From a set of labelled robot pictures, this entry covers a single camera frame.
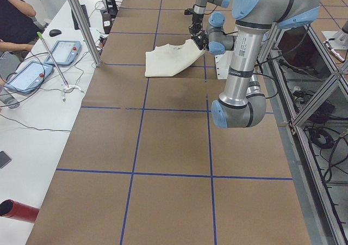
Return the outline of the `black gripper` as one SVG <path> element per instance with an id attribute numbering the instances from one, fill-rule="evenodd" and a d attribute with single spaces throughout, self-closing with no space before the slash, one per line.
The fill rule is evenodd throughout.
<path id="1" fill-rule="evenodd" d="M 202 31 L 202 26 L 203 26 L 203 14 L 197 14 L 193 13 L 192 14 L 192 24 L 189 27 L 189 33 L 191 36 L 195 36 L 195 30 L 196 34 Z"/>
<path id="2" fill-rule="evenodd" d="M 198 36 L 193 36 L 192 41 L 195 43 L 199 50 L 206 50 L 209 47 L 209 39 L 204 30 Z"/>

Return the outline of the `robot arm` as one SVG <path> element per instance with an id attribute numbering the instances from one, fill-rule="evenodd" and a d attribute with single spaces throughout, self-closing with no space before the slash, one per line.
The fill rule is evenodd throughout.
<path id="1" fill-rule="evenodd" d="M 214 12 L 206 27 L 202 20 L 208 3 L 231 7 L 236 36 L 223 31 L 225 17 Z M 317 19 L 320 0 L 196 0 L 189 30 L 200 48 L 212 55 L 231 51 L 224 91 L 212 102 L 212 117 L 219 128 L 252 127 L 261 122 L 266 111 L 265 95 L 254 74 L 254 66 L 264 34 L 278 28 L 296 28 Z"/>
<path id="2" fill-rule="evenodd" d="M 203 28 L 203 17 L 208 3 L 227 8 L 231 0 L 196 0 L 192 8 L 187 8 L 185 15 L 192 15 L 192 24 L 189 27 L 191 36 L 197 36 Z"/>

